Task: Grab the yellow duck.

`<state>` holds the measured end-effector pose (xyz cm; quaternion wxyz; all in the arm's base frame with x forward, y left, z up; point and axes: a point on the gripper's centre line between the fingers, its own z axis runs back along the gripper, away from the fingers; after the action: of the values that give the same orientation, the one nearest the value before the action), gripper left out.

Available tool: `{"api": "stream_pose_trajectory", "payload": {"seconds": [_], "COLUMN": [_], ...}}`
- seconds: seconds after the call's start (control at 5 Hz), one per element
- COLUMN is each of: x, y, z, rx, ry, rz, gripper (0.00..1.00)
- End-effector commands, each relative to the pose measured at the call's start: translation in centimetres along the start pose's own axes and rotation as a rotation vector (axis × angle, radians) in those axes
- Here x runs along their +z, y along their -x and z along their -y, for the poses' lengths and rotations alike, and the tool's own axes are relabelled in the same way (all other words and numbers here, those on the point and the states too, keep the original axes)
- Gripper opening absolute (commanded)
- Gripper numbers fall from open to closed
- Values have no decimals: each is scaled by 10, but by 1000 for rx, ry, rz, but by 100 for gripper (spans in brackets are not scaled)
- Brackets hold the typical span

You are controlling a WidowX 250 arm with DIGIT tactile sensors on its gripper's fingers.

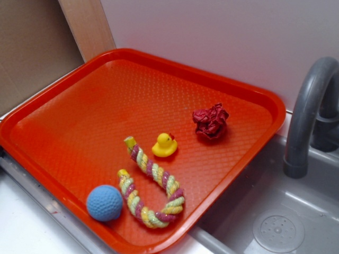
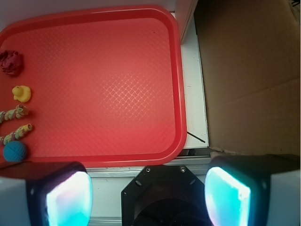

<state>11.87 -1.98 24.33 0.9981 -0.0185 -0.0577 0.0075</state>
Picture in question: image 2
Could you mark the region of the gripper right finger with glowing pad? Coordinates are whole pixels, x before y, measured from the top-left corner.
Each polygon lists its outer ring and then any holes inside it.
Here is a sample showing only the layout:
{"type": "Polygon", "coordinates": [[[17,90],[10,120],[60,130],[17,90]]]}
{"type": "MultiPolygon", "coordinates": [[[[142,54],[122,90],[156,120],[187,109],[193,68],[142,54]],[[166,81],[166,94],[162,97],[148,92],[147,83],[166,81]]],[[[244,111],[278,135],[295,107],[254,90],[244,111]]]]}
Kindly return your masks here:
{"type": "Polygon", "coordinates": [[[205,201],[214,226],[299,226],[300,156],[216,156],[206,173],[205,201]]]}

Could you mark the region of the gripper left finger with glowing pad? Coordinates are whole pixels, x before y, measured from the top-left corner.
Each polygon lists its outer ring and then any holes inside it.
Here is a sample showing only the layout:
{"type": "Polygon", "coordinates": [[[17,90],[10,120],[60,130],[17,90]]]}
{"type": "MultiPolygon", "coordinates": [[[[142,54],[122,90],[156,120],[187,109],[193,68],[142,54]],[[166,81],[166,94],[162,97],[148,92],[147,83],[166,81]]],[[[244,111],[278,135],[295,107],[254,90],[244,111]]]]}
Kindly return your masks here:
{"type": "Polygon", "coordinates": [[[87,226],[92,180],[80,162],[2,162],[2,226],[87,226]]]}

